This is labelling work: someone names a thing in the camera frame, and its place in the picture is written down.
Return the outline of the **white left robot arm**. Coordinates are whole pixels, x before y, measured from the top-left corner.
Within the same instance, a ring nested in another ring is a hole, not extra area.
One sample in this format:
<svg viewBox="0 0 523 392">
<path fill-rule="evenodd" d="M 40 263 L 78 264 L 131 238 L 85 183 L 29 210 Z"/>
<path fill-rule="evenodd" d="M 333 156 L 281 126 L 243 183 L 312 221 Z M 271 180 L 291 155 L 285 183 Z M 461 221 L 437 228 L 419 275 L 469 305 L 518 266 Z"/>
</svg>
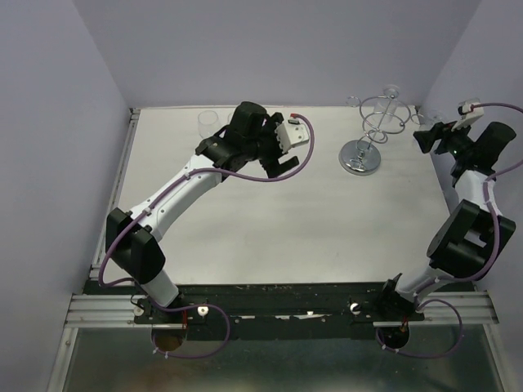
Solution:
<svg viewBox="0 0 523 392">
<path fill-rule="evenodd" d="M 168 277 L 166 257 L 159 246 L 171 225 L 201 196 L 228 177 L 258 162 L 265 182 L 287 179 L 303 166 L 298 157 L 281 158 L 308 145 L 311 135 L 296 117 L 268 114 L 259 104 L 244 101 L 230 121 L 201 140 L 194 154 L 168 183 L 145 201 L 106 218 L 105 259 L 113 260 L 154 301 L 153 312 L 165 323 L 181 312 L 180 291 Z"/>
</svg>

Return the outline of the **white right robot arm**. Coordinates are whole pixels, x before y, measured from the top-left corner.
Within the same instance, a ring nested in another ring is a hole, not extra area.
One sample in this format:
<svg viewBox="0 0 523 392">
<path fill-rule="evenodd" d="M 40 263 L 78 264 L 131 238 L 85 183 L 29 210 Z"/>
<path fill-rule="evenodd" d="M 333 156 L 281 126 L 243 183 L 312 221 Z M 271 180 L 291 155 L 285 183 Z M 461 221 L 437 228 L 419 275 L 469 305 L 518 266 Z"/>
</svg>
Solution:
<svg viewBox="0 0 523 392">
<path fill-rule="evenodd" d="M 423 153 L 454 158 L 450 175 L 459 203 L 432 239 L 427 267 L 385 282 L 375 301 L 384 319 L 410 316 L 423 298 L 447 284 L 484 278 L 516 230 L 515 222 L 503 216 L 495 203 L 493 169 L 516 133 L 500 122 L 490 123 L 476 140 L 469 137 L 470 130 L 438 122 L 413 134 Z"/>
</svg>

